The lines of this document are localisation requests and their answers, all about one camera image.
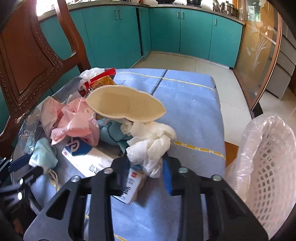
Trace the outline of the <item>white tissue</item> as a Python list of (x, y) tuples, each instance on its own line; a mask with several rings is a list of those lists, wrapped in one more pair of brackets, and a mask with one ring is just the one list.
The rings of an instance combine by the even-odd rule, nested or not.
[(120, 127), (123, 134), (131, 136), (126, 153), (133, 166), (139, 166), (151, 178), (159, 178), (163, 168), (163, 155), (176, 141), (175, 130), (163, 123), (152, 121), (124, 121)]

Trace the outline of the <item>dark cooking pot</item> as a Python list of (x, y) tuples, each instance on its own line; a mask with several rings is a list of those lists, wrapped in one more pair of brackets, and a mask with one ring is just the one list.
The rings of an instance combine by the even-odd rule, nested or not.
[(201, 2), (202, 2), (202, 0), (187, 0), (187, 5), (200, 7)]

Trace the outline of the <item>pink plastic bag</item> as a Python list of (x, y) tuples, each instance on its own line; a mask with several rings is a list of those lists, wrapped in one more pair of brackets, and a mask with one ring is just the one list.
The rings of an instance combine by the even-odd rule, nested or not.
[(68, 104), (49, 97), (42, 106), (40, 122), (52, 145), (66, 137), (78, 137), (91, 146), (98, 145), (100, 132), (95, 113), (83, 97)]

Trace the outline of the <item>teal crumpled cloth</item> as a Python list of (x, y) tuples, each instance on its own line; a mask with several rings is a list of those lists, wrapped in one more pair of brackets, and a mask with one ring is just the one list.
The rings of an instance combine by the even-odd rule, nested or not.
[(99, 140), (112, 146), (119, 146), (121, 151), (125, 153), (126, 148), (129, 147), (127, 141), (132, 139), (132, 136), (128, 136), (121, 131), (122, 124), (106, 118), (98, 120), (97, 123), (100, 132)]

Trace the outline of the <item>light blue face mask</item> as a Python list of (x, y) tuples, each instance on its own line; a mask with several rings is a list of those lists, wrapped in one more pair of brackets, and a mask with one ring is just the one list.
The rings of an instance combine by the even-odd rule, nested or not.
[(29, 165), (31, 167), (40, 166), (44, 170), (54, 169), (58, 159), (52, 147), (47, 138), (39, 139), (30, 157)]

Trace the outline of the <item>brown wooden chair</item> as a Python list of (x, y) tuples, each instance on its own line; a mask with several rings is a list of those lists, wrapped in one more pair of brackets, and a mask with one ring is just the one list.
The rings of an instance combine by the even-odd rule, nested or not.
[(46, 40), (36, 1), (1, 1), (1, 91), (9, 117), (1, 128), (1, 157), (10, 157), (12, 143), (26, 115), (60, 77), (78, 67), (90, 69), (83, 40), (66, 1), (54, 1), (59, 24), (72, 54), (61, 59)]

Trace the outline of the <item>steel pot lid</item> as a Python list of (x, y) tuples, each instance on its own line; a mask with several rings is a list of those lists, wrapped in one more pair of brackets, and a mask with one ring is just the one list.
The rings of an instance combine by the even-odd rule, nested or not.
[(213, 11), (220, 12), (220, 4), (217, 0), (213, 0)]

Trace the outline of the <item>white blue ointment box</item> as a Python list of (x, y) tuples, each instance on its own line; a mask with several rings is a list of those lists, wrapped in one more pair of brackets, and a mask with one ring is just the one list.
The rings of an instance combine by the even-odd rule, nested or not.
[[(80, 138), (71, 137), (62, 150), (62, 155), (85, 177), (96, 175), (99, 171), (112, 165), (117, 155), (102, 147), (93, 147)], [(137, 199), (137, 193), (142, 189), (146, 174), (136, 168), (130, 168), (126, 189), (116, 199), (130, 204)]]

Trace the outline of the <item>teal lower kitchen cabinets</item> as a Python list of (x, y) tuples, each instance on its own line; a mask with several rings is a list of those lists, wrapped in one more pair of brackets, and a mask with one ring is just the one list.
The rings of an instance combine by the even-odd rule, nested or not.
[[(233, 68), (243, 25), (205, 11), (173, 7), (90, 6), (70, 11), (91, 67), (130, 68), (150, 51), (180, 53)], [(71, 48), (52, 16), (40, 23), (61, 58)]]

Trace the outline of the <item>beige oval felt pad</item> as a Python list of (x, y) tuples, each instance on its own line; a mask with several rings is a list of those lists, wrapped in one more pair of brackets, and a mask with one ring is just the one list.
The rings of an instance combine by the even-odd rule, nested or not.
[(87, 97), (88, 106), (100, 116), (149, 123), (161, 118), (166, 109), (151, 94), (124, 85), (106, 85)]

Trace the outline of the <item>steel stock pot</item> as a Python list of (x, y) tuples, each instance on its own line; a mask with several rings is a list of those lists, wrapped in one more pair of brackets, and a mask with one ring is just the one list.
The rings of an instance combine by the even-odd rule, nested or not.
[(229, 1), (220, 4), (220, 12), (235, 18), (239, 15), (238, 9), (233, 4), (230, 4)]

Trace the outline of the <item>white lattice trash basket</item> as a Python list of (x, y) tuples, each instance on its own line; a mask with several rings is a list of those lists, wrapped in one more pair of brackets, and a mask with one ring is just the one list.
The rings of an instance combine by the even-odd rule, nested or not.
[(295, 205), (295, 134), (277, 114), (245, 128), (225, 180), (273, 238)]

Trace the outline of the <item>blue checked tablecloth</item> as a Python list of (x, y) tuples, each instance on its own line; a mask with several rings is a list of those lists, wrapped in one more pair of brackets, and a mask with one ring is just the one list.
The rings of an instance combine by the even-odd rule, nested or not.
[[(177, 143), (169, 155), (197, 175), (225, 175), (224, 126), (211, 76), (163, 69), (117, 69), (115, 83), (147, 92), (166, 108), (160, 123), (171, 126)], [(137, 199), (112, 198), (113, 229), (126, 240), (176, 240), (181, 199), (170, 196), (163, 178), (147, 178)]]

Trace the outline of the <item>glass sliding door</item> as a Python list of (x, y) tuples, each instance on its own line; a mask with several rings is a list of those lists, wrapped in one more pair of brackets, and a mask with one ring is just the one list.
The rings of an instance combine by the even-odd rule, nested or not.
[(243, 33), (233, 72), (252, 118), (263, 113), (259, 100), (278, 60), (282, 17), (269, 1), (243, 2)]

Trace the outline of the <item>white plastic bag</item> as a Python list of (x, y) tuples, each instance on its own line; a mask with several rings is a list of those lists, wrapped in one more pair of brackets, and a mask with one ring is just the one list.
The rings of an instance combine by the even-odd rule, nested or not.
[(103, 73), (105, 71), (104, 68), (91, 68), (89, 70), (85, 70), (83, 71), (79, 77), (81, 78), (81, 83), (85, 83), (85, 82), (89, 82), (90, 83), (90, 79), (94, 78), (95, 76)]

